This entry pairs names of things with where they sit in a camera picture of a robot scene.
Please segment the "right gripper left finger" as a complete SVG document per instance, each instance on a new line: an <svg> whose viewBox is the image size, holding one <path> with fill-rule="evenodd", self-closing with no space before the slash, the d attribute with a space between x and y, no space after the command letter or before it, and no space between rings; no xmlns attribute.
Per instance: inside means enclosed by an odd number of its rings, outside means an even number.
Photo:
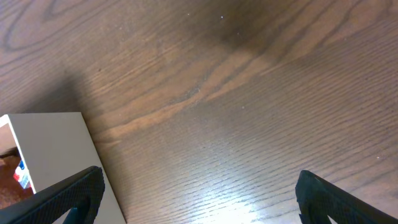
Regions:
<svg viewBox="0 0 398 224"><path fill-rule="evenodd" d="M1 223L94 222L105 191L102 168L88 167L26 200L1 209Z"/></svg>

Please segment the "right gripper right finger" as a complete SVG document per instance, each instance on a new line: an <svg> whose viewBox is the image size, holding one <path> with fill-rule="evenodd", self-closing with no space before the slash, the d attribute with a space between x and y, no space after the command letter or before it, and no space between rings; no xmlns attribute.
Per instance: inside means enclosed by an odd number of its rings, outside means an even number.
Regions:
<svg viewBox="0 0 398 224"><path fill-rule="evenodd" d="M391 223L397 219L308 170L300 172L295 194L303 224Z"/></svg>

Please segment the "brown plush capybara toy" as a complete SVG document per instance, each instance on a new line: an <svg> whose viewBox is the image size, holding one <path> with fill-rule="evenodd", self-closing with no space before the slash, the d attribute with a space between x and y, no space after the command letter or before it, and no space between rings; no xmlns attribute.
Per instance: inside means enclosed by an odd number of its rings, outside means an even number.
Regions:
<svg viewBox="0 0 398 224"><path fill-rule="evenodd" d="M21 157L17 149L13 149L1 155L1 209L25 200L34 194L31 188L23 189L13 177L15 169L20 161Z"/></svg>

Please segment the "red toy fire truck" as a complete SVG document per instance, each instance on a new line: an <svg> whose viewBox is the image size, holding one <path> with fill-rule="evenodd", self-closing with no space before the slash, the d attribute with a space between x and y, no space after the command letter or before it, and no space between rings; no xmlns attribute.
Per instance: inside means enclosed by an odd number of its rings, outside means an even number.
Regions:
<svg viewBox="0 0 398 224"><path fill-rule="evenodd" d="M21 160L16 167L13 178L20 184L23 189L31 188L29 171L24 165L23 160Z"/></svg>

